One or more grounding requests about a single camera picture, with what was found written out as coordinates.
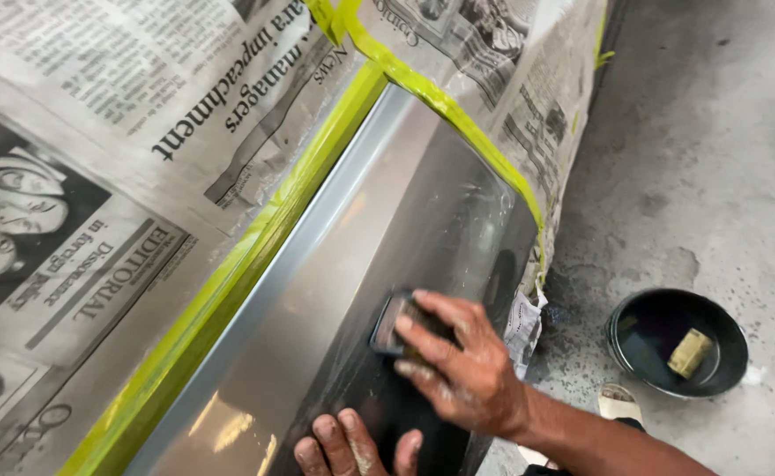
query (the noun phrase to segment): hand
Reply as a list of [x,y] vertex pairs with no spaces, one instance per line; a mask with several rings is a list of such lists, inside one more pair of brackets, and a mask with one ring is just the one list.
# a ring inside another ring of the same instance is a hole
[[400,316],[394,329],[435,369],[408,360],[394,364],[434,406],[441,418],[467,430],[513,439],[529,421],[527,385],[514,374],[508,350],[477,302],[425,290],[414,300],[455,330],[459,350]]
[[[294,457],[302,472],[306,476],[388,476],[358,413],[346,408],[338,414],[338,420],[331,415],[318,416],[312,428],[320,443],[306,437],[296,444]],[[423,433],[419,429],[412,429],[399,439],[393,457],[396,476],[416,476],[417,454],[422,444]]]

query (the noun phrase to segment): concrete floor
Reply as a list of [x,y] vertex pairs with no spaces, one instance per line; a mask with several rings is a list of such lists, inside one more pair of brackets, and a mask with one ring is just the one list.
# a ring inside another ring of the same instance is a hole
[[[563,200],[531,377],[591,411],[599,384],[621,382],[650,434],[721,474],[775,474],[775,0],[630,1],[615,50]],[[601,326],[653,286],[740,322],[739,387],[685,402],[619,371]],[[499,441],[479,474],[524,468]]]

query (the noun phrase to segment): newspaper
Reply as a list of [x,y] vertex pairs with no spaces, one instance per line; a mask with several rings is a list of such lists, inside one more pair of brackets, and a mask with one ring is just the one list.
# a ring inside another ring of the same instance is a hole
[[[604,0],[362,0],[355,15],[397,59],[451,96],[520,171],[546,227],[587,119]],[[524,291],[545,272],[539,251]]]
[[363,62],[299,0],[0,0],[0,474],[54,474]]
[[529,369],[529,358],[535,352],[537,340],[540,339],[541,330],[543,330],[541,310],[548,304],[540,283],[537,283],[536,290],[537,306],[532,304],[525,294],[517,291],[514,300],[511,301],[508,325],[505,326],[503,335],[509,357],[514,364],[514,372],[517,378],[523,381],[525,381],[525,372]]

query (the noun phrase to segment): black bowl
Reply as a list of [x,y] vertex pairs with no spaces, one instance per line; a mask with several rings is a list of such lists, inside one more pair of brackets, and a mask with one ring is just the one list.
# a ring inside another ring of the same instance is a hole
[[[685,379],[667,365],[691,328],[713,341],[699,368]],[[627,297],[605,324],[611,355],[639,379],[670,395],[707,398],[738,384],[749,348],[737,322],[717,303],[686,290],[651,289]]]

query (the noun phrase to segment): finger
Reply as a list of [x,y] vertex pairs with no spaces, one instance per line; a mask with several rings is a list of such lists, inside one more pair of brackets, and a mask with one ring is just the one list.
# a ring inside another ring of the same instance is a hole
[[396,373],[411,381],[444,419],[455,416],[457,402],[449,384],[431,368],[409,360],[393,362]]
[[317,440],[310,436],[294,446],[294,458],[305,476],[331,476]]
[[323,446],[332,474],[336,476],[356,474],[358,471],[352,449],[334,416],[320,415],[311,426],[314,429],[314,435],[317,435],[317,439]]
[[450,380],[461,379],[468,358],[452,343],[437,337],[405,315],[396,318],[393,330],[402,336],[405,343],[414,347],[426,362],[434,365]]
[[382,460],[379,459],[376,443],[373,443],[373,439],[358,413],[352,408],[344,408],[338,413],[338,419],[343,427],[343,432],[346,434],[346,439],[350,442],[350,448],[361,476],[387,475],[388,472],[385,471]]
[[423,433],[419,429],[412,429],[402,435],[393,456],[393,472],[396,476],[417,476],[417,457],[421,446]]
[[469,335],[472,332],[476,316],[471,310],[471,301],[447,298],[433,290],[415,290],[414,302],[426,311],[433,312],[444,324],[454,328],[456,334],[460,332]]

